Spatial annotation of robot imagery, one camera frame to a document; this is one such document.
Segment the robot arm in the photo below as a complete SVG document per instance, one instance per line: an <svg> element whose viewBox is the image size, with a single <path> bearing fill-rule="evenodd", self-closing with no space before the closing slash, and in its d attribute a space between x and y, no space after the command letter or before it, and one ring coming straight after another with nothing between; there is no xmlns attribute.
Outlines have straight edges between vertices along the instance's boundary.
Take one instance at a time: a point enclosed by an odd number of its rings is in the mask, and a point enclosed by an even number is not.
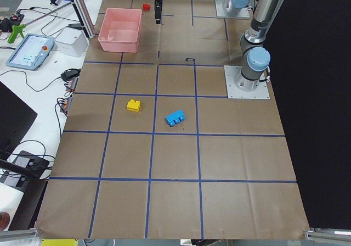
<svg viewBox="0 0 351 246"><path fill-rule="evenodd" d="M223 3L223 9L228 15L236 15L242 9L246 8L250 3L250 0L225 0Z"/></svg>
<svg viewBox="0 0 351 246"><path fill-rule="evenodd" d="M261 74L268 70L269 52L262 47L269 26L284 0L258 0L250 27L240 39L243 65L235 77L235 86L242 91L254 91L261 82ZM231 7L238 8L237 0L229 0Z"/></svg>

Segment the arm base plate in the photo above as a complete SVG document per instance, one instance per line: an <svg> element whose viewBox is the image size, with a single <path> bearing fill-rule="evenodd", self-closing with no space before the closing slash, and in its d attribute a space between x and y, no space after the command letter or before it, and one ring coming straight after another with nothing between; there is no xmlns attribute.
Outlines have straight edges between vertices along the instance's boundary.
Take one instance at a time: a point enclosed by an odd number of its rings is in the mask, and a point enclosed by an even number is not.
<svg viewBox="0 0 351 246"><path fill-rule="evenodd" d="M217 18L231 18L231 19L249 19L249 11L247 7L235 8L231 0L214 0L216 5Z"/></svg>
<svg viewBox="0 0 351 246"><path fill-rule="evenodd" d="M241 73L242 66L224 66L228 99L269 100L270 95L264 74L255 81L247 80Z"/></svg>

